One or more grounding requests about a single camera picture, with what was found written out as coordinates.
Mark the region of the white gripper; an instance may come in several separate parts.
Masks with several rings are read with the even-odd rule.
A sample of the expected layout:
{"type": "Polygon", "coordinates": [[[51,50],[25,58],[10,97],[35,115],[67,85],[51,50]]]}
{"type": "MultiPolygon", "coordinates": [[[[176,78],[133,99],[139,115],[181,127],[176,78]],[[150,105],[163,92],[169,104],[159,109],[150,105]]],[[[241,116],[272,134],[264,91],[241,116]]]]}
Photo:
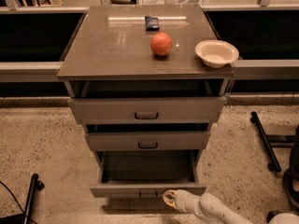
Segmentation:
{"type": "Polygon", "coordinates": [[[179,212],[184,213],[194,213],[198,207],[199,199],[199,196],[183,189],[178,191],[169,189],[163,194],[163,200],[168,206],[177,208],[179,212]]]}

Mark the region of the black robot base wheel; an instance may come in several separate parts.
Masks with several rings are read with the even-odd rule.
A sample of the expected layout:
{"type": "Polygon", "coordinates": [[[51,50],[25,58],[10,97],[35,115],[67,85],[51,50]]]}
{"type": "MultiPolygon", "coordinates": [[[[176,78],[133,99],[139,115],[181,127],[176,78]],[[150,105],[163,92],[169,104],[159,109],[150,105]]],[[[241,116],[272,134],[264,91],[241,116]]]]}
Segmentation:
{"type": "MultiPolygon", "coordinates": [[[[283,175],[283,189],[287,194],[290,205],[299,209],[299,192],[293,188],[292,172],[288,169],[283,175]]],[[[299,216],[293,213],[271,211],[266,218],[267,224],[299,224],[299,216]]]]}

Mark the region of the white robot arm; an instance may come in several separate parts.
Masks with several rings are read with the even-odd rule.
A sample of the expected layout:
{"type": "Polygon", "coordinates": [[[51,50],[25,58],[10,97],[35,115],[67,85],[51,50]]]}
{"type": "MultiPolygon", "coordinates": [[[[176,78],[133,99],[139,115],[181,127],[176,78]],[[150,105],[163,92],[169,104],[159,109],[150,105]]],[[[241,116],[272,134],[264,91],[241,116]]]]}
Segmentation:
{"type": "MultiPolygon", "coordinates": [[[[179,212],[193,214],[206,224],[254,224],[210,193],[195,195],[184,189],[170,189],[163,199],[179,212]]],[[[299,224],[299,216],[292,213],[271,212],[268,217],[267,224],[299,224]]]]}

